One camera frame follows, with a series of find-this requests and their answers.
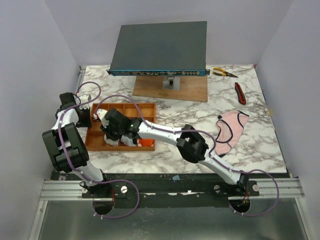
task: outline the pliers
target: pliers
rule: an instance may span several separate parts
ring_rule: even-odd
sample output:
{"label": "pliers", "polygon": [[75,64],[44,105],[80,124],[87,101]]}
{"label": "pliers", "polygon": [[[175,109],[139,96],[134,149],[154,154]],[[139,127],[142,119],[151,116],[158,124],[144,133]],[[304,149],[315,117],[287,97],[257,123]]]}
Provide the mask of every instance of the pliers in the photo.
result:
{"label": "pliers", "polygon": [[227,71],[223,70],[223,69],[220,68],[220,67],[214,67],[213,70],[217,70],[217,71],[222,72],[222,73],[219,73],[219,72],[213,71],[212,73],[213,73],[214,75],[217,75],[217,76],[227,76],[227,77],[231,77],[231,78],[237,78],[236,75],[233,75],[232,73],[227,72]]}

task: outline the white wall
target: white wall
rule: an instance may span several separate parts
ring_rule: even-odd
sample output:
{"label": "white wall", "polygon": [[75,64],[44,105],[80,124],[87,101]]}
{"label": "white wall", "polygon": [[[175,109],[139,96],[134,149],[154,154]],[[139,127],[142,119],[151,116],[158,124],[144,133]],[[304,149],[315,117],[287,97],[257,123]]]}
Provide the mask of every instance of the white wall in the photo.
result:
{"label": "white wall", "polygon": [[320,237],[320,2],[295,0],[263,53],[258,78],[287,166]]}
{"label": "white wall", "polygon": [[42,132],[79,68],[43,0],[1,1],[0,32],[0,239],[26,240],[52,170]]}
{"label": "white wall", "polygon": [[110,64],[121,25],[188,21],[208,21],[206,62],[221,65],[258,63],[292,0],[45,2],[80,65]]}

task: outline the pink cloth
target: pink cloth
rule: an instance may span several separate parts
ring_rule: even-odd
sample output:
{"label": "pink cloth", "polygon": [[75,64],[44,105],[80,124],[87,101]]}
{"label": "pink cloth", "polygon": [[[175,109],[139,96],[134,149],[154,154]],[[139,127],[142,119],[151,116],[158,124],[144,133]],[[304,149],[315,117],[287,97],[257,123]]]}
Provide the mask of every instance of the pink cloth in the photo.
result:
{"label": "pink cloth", "polygon": [[229,111],[218,116],[216,127],[219,130],[216,137],[215,152],[223,157],[239,141],[249,115],[242,111]]}

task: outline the mounting bolt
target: mounting bolt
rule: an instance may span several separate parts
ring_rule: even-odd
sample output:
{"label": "mounting bolt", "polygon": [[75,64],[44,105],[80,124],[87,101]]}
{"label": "mounting bolt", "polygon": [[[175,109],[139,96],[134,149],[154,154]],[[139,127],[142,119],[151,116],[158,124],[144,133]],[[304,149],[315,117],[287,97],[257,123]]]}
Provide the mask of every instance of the mounting bolt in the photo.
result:
{"label": "mounting bolt", "polygon": [[257,184],[255,184],[252,186],[252,189],[253,189],[253,191],[258,192],[260,187]]}
{"label": "mounting bolt", "polygon": [[82,192],[83,194],[86,194],[86,193],[88,192],[88,190],[83,187],[83,188],[81,188],[81,192]]}
{"label": "mounting bolt", "polygon": [[122,187],[121,187],[121,192],[122,192],[123,194],[125,194],[127,191],[128,191],[127,186],[122,186]]}
{"label": "mounting bolt", "polygon": [[221,188],[220,188],[219,185],[215,185],[215,186],[213,187],[213,189],[215,190],[216,193],[219,193],[220,190],[221,190]]}

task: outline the white marble table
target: white marble table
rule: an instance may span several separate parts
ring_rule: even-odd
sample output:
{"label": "white marble table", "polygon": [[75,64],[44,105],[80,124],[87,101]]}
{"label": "white marble table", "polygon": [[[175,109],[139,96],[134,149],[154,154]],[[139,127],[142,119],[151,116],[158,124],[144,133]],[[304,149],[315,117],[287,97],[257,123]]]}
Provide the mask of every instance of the white marble table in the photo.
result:
{"label": "white marble table", "polygon": [[[241,170],[261,169],[269,173],[286,173],[286,165],[280,151],[274,127],[261,91],[253,65],[219,66],[239,78],[208,76],[208,102],[192,102],[163,98],[136,97],[139,103],[156,103],[156,123],[170,127],[192,125],[195,129],[207,131],[217,136],[217,116],[232,110],[241,110],[250,118],[244,127],[237,145],[223,157],[225,161]],[[108,65],[88,66],[83,82],[94,81],[102,87],[100,100],[112,94],[132,97],[134,76],[111,76]],[[238,103],[235,82],[240,83],[247,104]],[[81,94],[97,95],[93,84],[82,87]],[[126,102],[115,97],[108,102]],[[86,128],[79,129],[83,141]],[[212,140],[204,136],[209,147]],[[178,149],[163,142],[157,142],[153,152],[107,152],[90,151],[90,160],[105,173],[212,173],[200,164],[182,159]]]}

